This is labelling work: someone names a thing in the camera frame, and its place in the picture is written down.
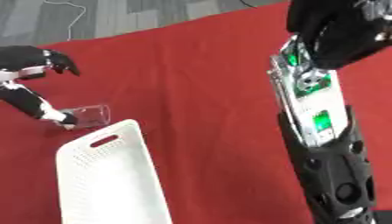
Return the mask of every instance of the red table surface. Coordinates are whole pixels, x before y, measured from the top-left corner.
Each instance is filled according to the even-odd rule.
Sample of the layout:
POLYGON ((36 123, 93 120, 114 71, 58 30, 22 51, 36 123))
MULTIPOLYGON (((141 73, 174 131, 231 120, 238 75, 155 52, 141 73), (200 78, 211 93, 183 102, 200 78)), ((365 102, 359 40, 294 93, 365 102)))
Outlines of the red table surface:
MULTIPOLYGON (((175 224, 310 224, 277 126, 266 70, 288 37, 287 4, 242 10, 113 38, 47 46, 83 72, 26 84, 56 108, 107 103, 135 119, 175 224)), ((390 56, 343 69, 373 163, 378 207, 392 208, 390 56)), ((0 221, 57 224, 54 156, 91 130, 66 132, 0 103, 0 221)))

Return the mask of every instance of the plastic basket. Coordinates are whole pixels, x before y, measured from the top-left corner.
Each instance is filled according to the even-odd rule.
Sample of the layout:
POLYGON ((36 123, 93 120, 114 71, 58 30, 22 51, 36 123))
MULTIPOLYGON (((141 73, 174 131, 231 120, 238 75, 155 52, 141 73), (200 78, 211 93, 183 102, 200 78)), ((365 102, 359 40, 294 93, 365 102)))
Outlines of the plastic basket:
POLYGON ((56 164, 64 224, 172 223, 137 122, 119 122, 65 144, 56 164))

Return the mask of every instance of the transparent cup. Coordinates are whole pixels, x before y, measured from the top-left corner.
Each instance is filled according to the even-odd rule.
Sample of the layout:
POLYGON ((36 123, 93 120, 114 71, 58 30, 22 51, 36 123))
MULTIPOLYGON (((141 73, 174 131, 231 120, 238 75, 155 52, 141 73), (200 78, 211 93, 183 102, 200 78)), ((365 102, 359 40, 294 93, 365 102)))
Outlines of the transparent cup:
POLYGON ((107 126, 110 124, 110 108, 108 105, 99 104, 80 108, 64 108, 60 110, 78 119, 73 130, 107 126))

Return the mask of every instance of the gray carpet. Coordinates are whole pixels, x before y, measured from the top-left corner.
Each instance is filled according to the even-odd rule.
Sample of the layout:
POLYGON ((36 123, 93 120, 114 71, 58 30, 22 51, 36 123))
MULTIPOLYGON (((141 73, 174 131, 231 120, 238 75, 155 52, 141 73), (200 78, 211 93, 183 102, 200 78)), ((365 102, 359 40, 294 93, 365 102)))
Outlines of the gray carpet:
MULTIPOLYGON (((47 0, 86 7, 72 39, 136 32, 247 8, 240 0, 47 0)), ((244 0, 254 6, 283 0, 244 0)), ((0 1, 0 46, 43 45, 68 39, 82 8, 44 0, 0 1)))

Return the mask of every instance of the basket handle hole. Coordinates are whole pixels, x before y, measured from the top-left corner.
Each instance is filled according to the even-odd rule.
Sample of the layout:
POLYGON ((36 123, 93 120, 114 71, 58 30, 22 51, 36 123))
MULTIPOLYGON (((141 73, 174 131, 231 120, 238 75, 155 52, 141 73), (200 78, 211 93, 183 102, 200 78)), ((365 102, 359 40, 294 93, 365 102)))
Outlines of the basket handle hole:
POLYGON ((113 142, 117 138, 118 138, 118 135, 107 136, 107 137, 105 137, 105 138, 103 138, 101 140, 98 140, 98 141, 96 141, 94 143, 91 143, 90 146, 91 146, 91 148, 97 148, 97 147, 100 147, 100 146, 102 146, 104 144, 108 144, 110 142, 113 142))

